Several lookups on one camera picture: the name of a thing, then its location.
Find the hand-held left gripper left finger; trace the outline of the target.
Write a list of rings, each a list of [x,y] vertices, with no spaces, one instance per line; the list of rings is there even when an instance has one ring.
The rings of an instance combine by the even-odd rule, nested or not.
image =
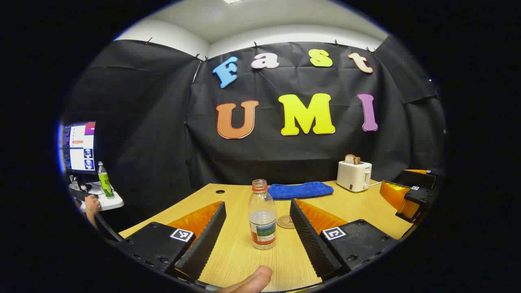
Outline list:
[[[152,221],[117,248],[160,273],[196,281],[214,249],[226,219],[225,202],[217,201],[168,225]]]

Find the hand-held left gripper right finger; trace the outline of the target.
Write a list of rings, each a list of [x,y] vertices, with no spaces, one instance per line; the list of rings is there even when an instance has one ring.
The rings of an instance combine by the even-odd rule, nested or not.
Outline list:
[[[289,215],[323,281],[367,266],[399,243],[364,219],[346,222],[299,199],[292,199]]]

